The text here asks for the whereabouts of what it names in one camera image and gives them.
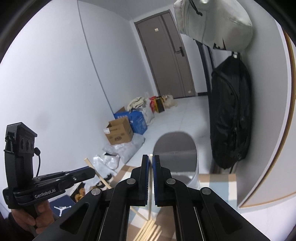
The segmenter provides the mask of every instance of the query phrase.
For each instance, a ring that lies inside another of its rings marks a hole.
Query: silver bolt
[[[133,178],[129,178],[129,179],[126,180],[127,184],[134,184],[135,182],[136,182],[136,180],[133,179]]]
[[[202,193],[203,193],[204,195],[210,195],[210,194],[211,194],[211,189],[209,189],[209,188],[203,188],[203,189],[202,189]]]
[[[173,178],[167,179],[167,184],[175,184],[175,183],[176,183],[175,179],[173,179]]]
[[[99,188],[94,188],[92,191],[91,191],[92,195],[99,195],[101,193],[101,189]]]

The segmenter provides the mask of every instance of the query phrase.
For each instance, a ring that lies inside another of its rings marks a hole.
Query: gray door
[[[169,12],[136,23],[160,95],[194,96],[190,67]]]

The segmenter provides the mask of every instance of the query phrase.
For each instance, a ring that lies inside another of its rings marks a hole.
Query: black baseboard
[[[199,92],[199,93],[197,93],[197,96],[205,96],[205,95],[208,95],[208,93],[207,92]]]

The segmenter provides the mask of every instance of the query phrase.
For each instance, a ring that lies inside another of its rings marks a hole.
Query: black backpack
[[[252,125],[251,78],[244,63],[234,55],[212,73],[210,139],[213,159],[231,168],[247,155]]]

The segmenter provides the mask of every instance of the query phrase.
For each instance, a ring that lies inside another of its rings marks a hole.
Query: drawstring
[[[196,6],[195,6],[193,0],[189,0],[189,2],[190,2],[190,5],[193,7],[193,9],[196,11],[196,13],[197,13],[198,15],[202,16],[202,13],[199,12],[199,11],[197,10],[197,8],[196,8]]]

